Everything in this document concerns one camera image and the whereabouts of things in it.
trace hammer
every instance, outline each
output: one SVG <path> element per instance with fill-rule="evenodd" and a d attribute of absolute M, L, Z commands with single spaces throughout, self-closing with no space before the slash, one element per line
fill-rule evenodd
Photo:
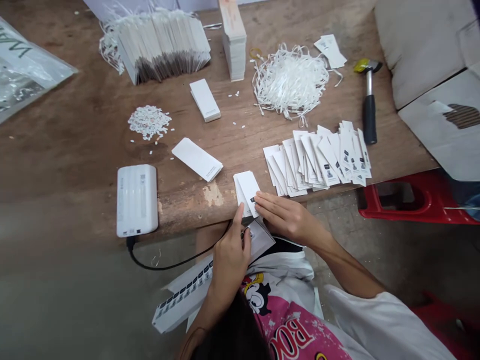
<path fill-rule="evenodd" d="M 363 101 L 363 133 L 365 143 L 377 143 L 377 127 L 375 125 L 375 97 L 372 93 L 372 75 L 382 67 L 382 63 L 367 58 L 360 59 L 353 70 L 359 74 L 366 74 L 366 98 Z"/>

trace dark hair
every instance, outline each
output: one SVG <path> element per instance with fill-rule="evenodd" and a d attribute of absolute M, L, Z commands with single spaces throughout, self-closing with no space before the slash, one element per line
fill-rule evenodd
<path fill-rule="evenodd" d="M 238 291 L 225 315 L 205 335 L 190 360 L 270 360 L 262 332 L 245 295 Z"/>

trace white t-shirt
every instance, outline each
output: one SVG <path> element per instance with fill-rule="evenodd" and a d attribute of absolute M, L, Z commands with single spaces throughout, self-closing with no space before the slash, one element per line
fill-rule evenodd
<path fill-rule="evenodd" d="M 336 326 L 316 316 L 312 266 L 301 252 L 255 261 L 242 290 L 274 359 L 455 360 L 398 298 L 359 298 L 326 285 Z"/>

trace black cable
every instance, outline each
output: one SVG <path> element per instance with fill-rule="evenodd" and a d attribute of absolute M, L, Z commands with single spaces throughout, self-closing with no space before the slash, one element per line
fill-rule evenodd
<path fill-rule="evenodd" d="M 173 269 L 173 268 L 176 268 L 176 267 L 179 267 L 180 265 L 183 265 L 185 263 L 188 263 L 189 261 L 192 261 L 193 259 L 196 259 L 198 258 L 200 255 L 203 255 L 205 254 L 207 251 L 213 249 L 213 247 L 215 246 L 216 243 L 219 242 L 219 240 L 221 238 L 223 238 L 225 236 L 225 234 L 227 233 L 227 231 L 230 229 L 230 225 L 232 224 L 232 220 L 230 220 L 228 222 L 228 225 L 226 226 L 225 228 L 225 231 L 223 232 L 223 234 L 220 236 L 220 238 L 215 241 L 215 243 L 210 246 L 208 249 L 205 249 L 204 251 L 196 254 L 195 256 L 192 256 L 191 258 L 187 259 L 187 260 L 184 260 L 182 262 L 179 262 L 179 263 L 176 263 L 175 265 L 170 265 L 170 266 L 166 266 L 166 267 L 153 267 L 153 266 L 147 266 L 147 265 L 144 265 L 142 264 L 140 261 L 138 261 L 138 259 L 135 257 L 134 255 L 134 246 L 136 243 L 138 243 L 137 241 L 137 237 L 136 236 L 129 236 L 126 238 L 126 248 L 128 249 L 128 253 L 130 254 L 130 257 L 131 259 L 133 260 L 133 262 L 135 264 L 137 264 L 139 267 L 143 268 L 143 269 L 146 269 L 146 270 L 153 270 L 153 271 L 162 271 L 162 270 L 170 270 L 170 269 Z"/>

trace hand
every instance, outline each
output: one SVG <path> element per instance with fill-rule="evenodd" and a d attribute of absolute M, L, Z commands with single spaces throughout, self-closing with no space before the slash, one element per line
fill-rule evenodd
<path fill-rule="evenodd" d="M 290 240 L 314 248 L 332 238 L 323 225 L 300 203 L 258 191 L 255 208 L 272 230 Z"/>
<path fill-rule="evenodd" d="M 226 310 L 242 285 L 250 262 L 252 239 L 247 228 L 241 238 L 244 203 L 236 210 L 233 223 L 213 248 L 213 276 L 208 296 Z"/>

